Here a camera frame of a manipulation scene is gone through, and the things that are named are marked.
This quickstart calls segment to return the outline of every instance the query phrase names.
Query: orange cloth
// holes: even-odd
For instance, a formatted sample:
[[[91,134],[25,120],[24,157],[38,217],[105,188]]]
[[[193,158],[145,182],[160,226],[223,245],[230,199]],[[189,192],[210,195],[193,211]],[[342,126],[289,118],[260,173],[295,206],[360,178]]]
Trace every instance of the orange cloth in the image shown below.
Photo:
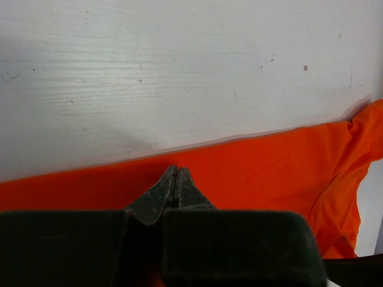
[[[0,184],[0,210],[121,209],[172,165],[188,167],[221,209],[292,210],[309,222],[324,258],[354,257],[356,191],[383,157],[383,100],[352,122]]]

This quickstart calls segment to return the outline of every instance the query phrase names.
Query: white wooden surface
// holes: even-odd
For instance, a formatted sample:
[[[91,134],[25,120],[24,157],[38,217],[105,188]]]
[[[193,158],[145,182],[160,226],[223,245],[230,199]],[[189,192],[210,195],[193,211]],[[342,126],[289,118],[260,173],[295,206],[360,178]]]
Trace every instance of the white wooden surface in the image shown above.
[[[344,118],[381,96],[382,15],[381,0],[0,0],[0,181]]]

